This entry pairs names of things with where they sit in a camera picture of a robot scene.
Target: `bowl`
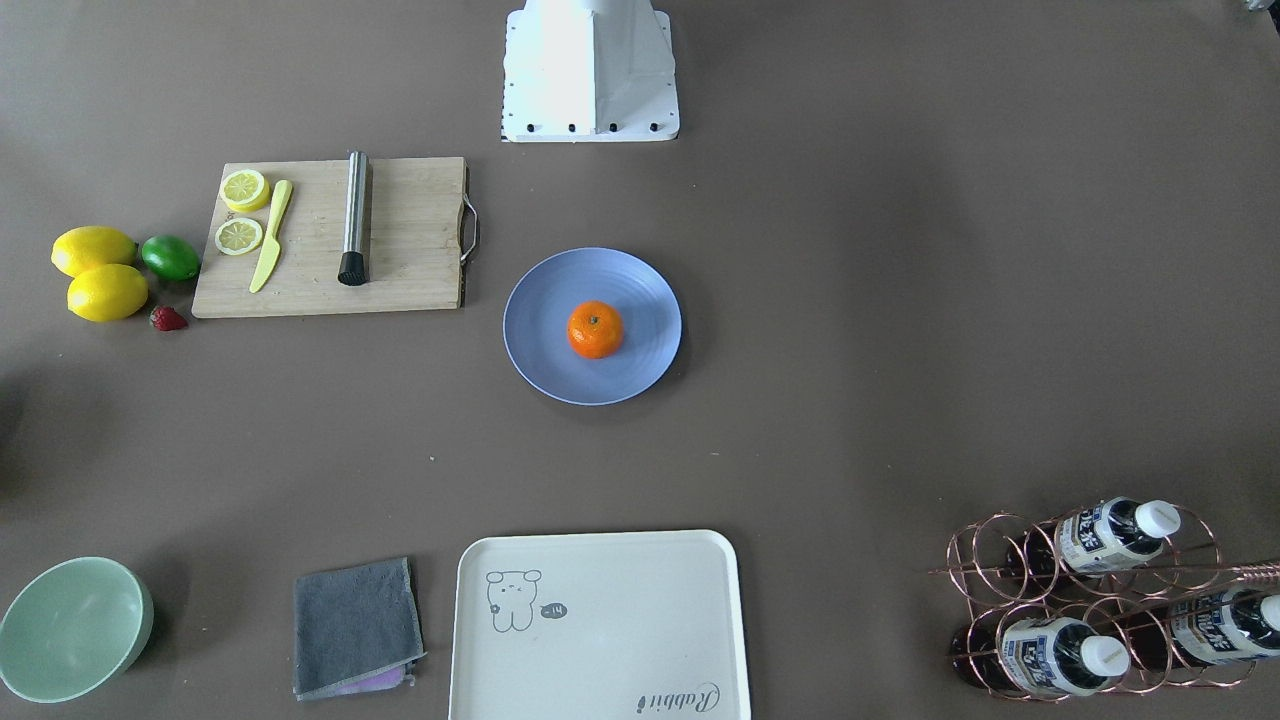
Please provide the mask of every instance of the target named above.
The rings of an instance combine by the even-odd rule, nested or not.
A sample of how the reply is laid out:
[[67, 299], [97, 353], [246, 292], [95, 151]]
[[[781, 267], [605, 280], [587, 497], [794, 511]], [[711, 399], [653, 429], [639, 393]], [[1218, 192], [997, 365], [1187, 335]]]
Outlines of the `bowl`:
[[32, 702], [77, 698], [137, 660], [151, 593], [128, 568], [76, 557], [40, 574], [0, 620], [0, 679]]
[[[622, 347], [588, 360], [566, 336], [568, 316], [588, 300], [622, 315]], [[658, 382], [680, 347], [680, 304], [667, 281], [634, 255], [579, 247], [525, 273], [507, 300], [502, 334], [507, 355], [529, 384], [573, 405], [609, 405]]]

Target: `gray towel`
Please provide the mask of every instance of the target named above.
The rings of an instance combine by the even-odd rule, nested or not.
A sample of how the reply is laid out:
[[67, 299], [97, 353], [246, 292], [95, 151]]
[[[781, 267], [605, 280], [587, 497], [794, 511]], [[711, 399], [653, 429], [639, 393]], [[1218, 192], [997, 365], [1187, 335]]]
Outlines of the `gray towel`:
[[426, 655], [408, 557], [298, 578], [293, 623], [298, 700], [393, 688]]

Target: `red strawberry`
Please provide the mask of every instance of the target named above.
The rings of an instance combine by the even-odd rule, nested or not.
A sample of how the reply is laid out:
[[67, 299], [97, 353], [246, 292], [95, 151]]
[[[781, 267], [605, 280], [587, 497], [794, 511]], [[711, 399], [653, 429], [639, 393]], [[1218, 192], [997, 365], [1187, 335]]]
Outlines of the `red strawberry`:
[[187, 327], [187, 319], [166, 305], [156, 305], [151, 311], [151, 324], [160, 332], [180, 331]]

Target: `lime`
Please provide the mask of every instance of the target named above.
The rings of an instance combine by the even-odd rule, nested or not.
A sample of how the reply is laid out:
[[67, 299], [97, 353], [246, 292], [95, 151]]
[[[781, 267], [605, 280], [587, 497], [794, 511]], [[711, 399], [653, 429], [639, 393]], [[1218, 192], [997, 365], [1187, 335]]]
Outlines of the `lime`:
[[253, 218], [233, 218], [214, 231], [214, 245], [227, 255], [243, 255], [262, 243], [262, 225]]
[[266, 205], [271, 197], [271, 186], [262, 173], [251, 169], [236, 170], [223, 178], [219, 197], [236, 213], [252, 213]]
[[109, 263], [128, 265], [133, 263], [137, 251], [138, 246], [123, 232], [104, 225], [87, 225], [67, 231], [55, 240], [49, 259], [59, 270], [74, 278], [84, 270]]
[[172, 234], [157, 234], [143, 242], [142, 261], [163, 281], [189, 281], [200, 273], [200, 255]]
[[128, 318], [146, 302], [147, 279], [132, 265], [99, 265], [67, 288], [67, 309], [95, 323]]

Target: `cutting board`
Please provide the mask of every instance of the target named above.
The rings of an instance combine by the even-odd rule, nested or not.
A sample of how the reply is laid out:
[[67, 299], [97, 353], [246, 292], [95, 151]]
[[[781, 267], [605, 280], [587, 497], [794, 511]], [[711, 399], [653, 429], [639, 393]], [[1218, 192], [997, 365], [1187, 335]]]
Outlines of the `cutting board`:
[[370, 159], [370, 281], [356, 287], [338, 282], [348, 161], [229, 163], [221, 177], [244, 168], [261, 172], [273, 186], [280, 179], [293, 182], [293, 199], [280, 224], [280, 259], [266, 284], [251, 293], [259, 250], [224, 255], [214, 233], [236, 217], [253, 218], [265, 229], [270, 205], [241, 215], [215, 196], [191, 309], [197, 318], [443, 310], [462, 304], [458, 234], [467, 186], [465, 159]]

